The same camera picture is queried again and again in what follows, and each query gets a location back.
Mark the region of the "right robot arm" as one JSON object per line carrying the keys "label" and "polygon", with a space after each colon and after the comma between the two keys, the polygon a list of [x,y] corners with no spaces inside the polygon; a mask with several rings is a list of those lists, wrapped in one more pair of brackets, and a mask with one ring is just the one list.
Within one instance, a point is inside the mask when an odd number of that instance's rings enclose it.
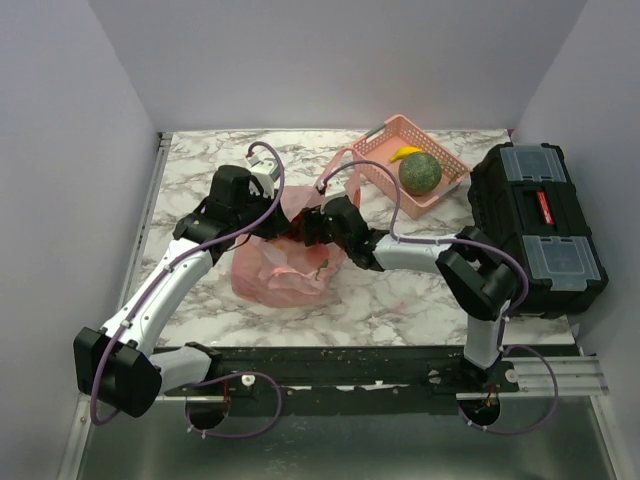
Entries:
{"label": "right robot arm", "polygon": [[480,392],[496,380],[501,356],[502,317],[521,281],[517,263],[487,243],[475,227],[435,239],[403,238],[370,227],[345,196],[306,208],[293,221],[294,236],[305,245],[336,244],[359,268],[412,270],[439,274],[467,314],[467,337],[460,379]]}

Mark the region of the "pink plastic bag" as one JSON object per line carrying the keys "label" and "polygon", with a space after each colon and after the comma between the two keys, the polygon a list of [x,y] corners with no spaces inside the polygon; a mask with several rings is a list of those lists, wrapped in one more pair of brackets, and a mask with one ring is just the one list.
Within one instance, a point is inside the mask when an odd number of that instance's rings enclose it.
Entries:
{"label": "pink plastic bag", "polygon": [[[305,207],[322,203],[315,184],[338,167],[345,153],[353,160],[363,159],[352,147],[339,150],[312,186],[285,186],[281,206],[288,220]],[[349,199],[360,207],[361,190],[357,170],[345,182]],[[303,241],[281,236],[275,240],[251,237],[234,253],[231,287],[238,297],[272,308],[304,307],[323,300],[331,277],[339,270],[346,254],[337,245],[305,246]]]}

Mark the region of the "green fake melon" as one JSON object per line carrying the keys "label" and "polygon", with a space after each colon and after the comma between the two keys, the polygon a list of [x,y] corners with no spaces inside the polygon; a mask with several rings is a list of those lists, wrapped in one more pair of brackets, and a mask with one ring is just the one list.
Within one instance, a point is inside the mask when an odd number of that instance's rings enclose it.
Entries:
{"label": "green fake melon", "polygon": [[438,160],[428,153],[414,153],[400,162],[398,177],[404,190],[413,196],[433,191],[442,179]]}

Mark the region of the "dark red fake grapes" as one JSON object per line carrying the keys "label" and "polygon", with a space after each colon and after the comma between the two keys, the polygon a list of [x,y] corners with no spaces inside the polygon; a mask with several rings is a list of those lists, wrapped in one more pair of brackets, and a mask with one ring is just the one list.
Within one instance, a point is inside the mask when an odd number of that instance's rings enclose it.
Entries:
{"label": "dark red fake grapes", "polygon": [[301,211],[290,223],[285,237],[303,243],[305,246],[315,244],[314,213],[309,209]]}

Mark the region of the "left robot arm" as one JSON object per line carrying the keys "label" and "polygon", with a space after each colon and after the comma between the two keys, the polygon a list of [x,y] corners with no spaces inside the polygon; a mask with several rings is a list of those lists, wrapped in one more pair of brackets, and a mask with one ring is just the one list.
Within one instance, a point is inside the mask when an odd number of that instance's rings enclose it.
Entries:
{"label": "left robot arm", "polygon": [[287,224],[279,207],[283,168],[275,160],[250,167],[223,165],[210,193],[180,219],[152,274],[98,330],[83,328],[73,342],[78,388],[90,396],[91,420],[103,424],[98,405],[137,418],[169,390],[190,385],[214,393],[222,372],[214,352],[197,344],[158,353],[160,334],[192,287],[243,234],[275,237]]}

